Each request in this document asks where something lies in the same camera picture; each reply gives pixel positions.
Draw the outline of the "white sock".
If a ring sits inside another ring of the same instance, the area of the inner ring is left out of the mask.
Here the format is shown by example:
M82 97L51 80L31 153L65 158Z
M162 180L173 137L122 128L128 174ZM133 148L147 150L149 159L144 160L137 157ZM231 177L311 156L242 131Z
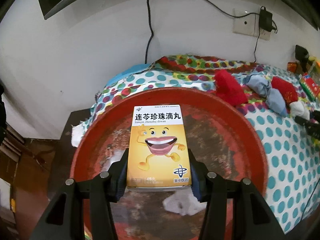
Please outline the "white sock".
M301 117L305 120L310 120L310 112L306 108L304 102L302 101L295 101L290 103L290 113L293 117Z

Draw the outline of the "white wall socket plate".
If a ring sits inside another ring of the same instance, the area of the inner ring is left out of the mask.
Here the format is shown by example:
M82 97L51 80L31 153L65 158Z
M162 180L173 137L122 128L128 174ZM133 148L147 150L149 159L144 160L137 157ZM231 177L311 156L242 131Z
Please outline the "white wall socket plate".
M269 41L271 33L263 29L258 30L259 16L251 14L242 18L234 18L233 33L247 35L251 37L258 37Z

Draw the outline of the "yellow cartoon medicine box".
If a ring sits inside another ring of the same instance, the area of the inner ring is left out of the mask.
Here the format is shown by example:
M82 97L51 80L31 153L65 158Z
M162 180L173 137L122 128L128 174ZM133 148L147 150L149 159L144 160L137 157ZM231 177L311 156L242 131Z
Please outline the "yellow cartoon medicine box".
M171 190L191 185L191 168L180 105L133 109L127 187Z

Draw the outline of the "red round tray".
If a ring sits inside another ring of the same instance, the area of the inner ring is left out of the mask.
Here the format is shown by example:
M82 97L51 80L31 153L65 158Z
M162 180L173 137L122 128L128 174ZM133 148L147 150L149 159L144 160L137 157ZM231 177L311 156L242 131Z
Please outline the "red round tray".
M213 93L194 88L146 90L118 101L93 123L73 157L70 175L89 180L106 171L129 146L135 106L180 105L187 145L196 160L223 178L251 178L266 192L267 160L252 124ZM119 239L197 239L204 210L193 216L166 211L175 192L126 191L111 205Z

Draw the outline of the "orange red snack packet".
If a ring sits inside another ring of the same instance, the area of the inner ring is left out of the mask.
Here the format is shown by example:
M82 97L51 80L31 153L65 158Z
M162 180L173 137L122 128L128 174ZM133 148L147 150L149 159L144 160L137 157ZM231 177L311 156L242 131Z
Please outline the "orange red snack packet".
M289 72L295 73L297 70L298 64L296 62L288 62L287 63L287 70Z

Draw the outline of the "black power adapter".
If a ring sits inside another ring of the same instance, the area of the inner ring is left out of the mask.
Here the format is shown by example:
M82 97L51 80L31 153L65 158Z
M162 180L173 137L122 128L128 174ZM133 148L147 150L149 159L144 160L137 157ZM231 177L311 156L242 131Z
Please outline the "black power adapter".
M273 30L273 14L266 10L264 6L260 8L259 12L259 28L271 32Z

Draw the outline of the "red green snack box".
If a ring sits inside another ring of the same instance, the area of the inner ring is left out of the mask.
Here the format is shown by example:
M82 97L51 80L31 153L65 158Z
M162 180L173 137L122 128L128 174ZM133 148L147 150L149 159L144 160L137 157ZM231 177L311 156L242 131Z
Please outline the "red green snack box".
M316 101L319 96L319 86L315 83L312 77L309 74L304 73L300 77L299 83L308 98L311 101Z

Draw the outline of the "polka dot bed sheet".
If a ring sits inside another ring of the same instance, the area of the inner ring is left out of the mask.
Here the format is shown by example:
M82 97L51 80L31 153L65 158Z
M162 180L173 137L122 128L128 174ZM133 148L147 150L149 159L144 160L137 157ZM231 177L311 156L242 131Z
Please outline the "polka dot bed sheet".
M163 87L194 88L215 93L215 74L226 70L238 81L248 103L238 105L252 124L264 147L268 163L266 201L285 233L292 232L319 207L319 140L306 134L291 113L282 117L244 84L249 75L274 76L291 83L311 112L319 109L306 97L291 72L264 64L227 61L217 57L191 55L166 56L151 65L140 65L108 81L91 107L89 119L72 129L72 145L77 147L97 117L115 103L144 90Z

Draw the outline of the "light blue sock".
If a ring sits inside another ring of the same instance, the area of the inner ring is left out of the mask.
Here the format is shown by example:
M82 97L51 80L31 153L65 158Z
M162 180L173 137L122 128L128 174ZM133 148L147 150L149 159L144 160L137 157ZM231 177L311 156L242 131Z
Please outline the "light blue sock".
M287 117L286 103L280 91L275 88L268 90L266 104L275 113L282 117Z
M245 77L244 84L263 98L267 97L268 91L271 88L270 82L261 75L249 75Z

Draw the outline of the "red sock with gold print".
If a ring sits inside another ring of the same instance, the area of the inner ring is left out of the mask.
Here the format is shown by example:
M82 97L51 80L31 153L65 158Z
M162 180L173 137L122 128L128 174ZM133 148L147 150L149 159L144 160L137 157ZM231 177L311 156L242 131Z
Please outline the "red sock with gold print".
M271 85L272 88L279 90L286 105L289 106L291 103L298 101L297 92L291 83L274 76L272 78Z

